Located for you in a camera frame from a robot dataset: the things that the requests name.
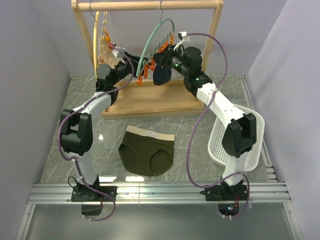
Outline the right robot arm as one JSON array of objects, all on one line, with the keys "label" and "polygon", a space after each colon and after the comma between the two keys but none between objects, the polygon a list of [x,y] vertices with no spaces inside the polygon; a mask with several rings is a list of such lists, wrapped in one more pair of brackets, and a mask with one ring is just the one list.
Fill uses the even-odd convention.
[{"label": "right robot arm", "polygon": [[201,70],[201,51],[196,47],[179,50],[168,45],[153,56],[155,70],[163,69],[170,74],[176,70],[184,79],[185,88],[206,107],[225,128],[221,145],[226,152],[226,163],[222,178],[211,185],[203,185],[201,194],[208,201],[248,200],[250,186],[243,184],[247,157],[257,142],[257,119],[232,104]]}]

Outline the olive green underwear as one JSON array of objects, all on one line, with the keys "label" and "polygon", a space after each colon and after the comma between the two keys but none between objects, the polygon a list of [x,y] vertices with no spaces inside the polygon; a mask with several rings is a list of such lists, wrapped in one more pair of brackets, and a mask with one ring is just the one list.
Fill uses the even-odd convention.
[{"label": "olive green underwear", "polygon": [[124,168],[136,175],[154,177],[174,163],[175,136],[128,125],[118,148]]}]

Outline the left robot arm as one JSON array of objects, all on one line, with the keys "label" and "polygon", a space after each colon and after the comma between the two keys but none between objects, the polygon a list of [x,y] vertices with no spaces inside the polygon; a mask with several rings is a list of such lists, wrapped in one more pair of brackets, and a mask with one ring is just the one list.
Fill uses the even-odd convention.
[{"label": "left robot arm", "polygon": [[64,109],[60,114],[58,149],[63,159],[74,164],[77,177],[73,193],[81,201],[114,201],[100,186],[91,159],[93,118],[116,102],[120,90],[116,84],[127,76],[134,79],[139,72],[139,63],[144,59],[124,51],[116,56],[116,60],[117,63],[101,63],[96,68],[96,90],[91,98],[74,109]]}]

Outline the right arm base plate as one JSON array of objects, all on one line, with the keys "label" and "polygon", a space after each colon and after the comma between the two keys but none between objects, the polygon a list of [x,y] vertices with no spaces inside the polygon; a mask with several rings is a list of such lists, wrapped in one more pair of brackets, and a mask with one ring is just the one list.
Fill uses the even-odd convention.
[{"label": "right arm base plate", "polygon": [[245,201],[248,198],[248,188],[246,185],[229,186],[220,184],[214,187],[205,188],[200,191],[205,196],[205,200],[209,201]]}]

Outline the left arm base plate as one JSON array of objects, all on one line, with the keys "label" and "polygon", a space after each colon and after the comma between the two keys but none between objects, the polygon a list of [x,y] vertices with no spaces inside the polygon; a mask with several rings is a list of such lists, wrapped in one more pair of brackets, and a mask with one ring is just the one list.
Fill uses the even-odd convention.
[{"label": "left arm base plate", "polygon": [[85,185],[75,186],[71,195],[72,202],[111,202],[116,199],[117,186],[98,186],[97,191],[89,189]]}]

